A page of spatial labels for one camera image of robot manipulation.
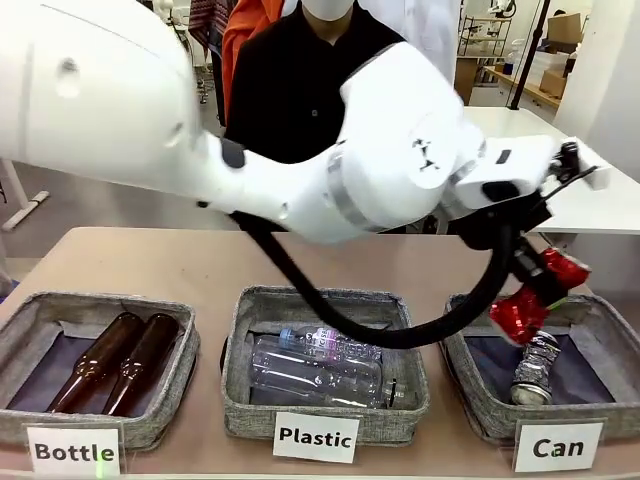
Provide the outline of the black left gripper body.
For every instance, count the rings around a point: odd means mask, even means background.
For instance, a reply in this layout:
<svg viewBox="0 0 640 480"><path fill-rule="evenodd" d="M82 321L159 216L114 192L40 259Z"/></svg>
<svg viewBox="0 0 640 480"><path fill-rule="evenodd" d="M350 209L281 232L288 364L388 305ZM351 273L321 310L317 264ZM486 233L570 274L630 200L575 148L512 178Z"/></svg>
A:
<svg viewBox="0 0 640 480"><path fill-rule="evenodd" d="M524 285L539 286L545 280L546 268L543 259L524 236L516 239L509 269Z"/></svg>

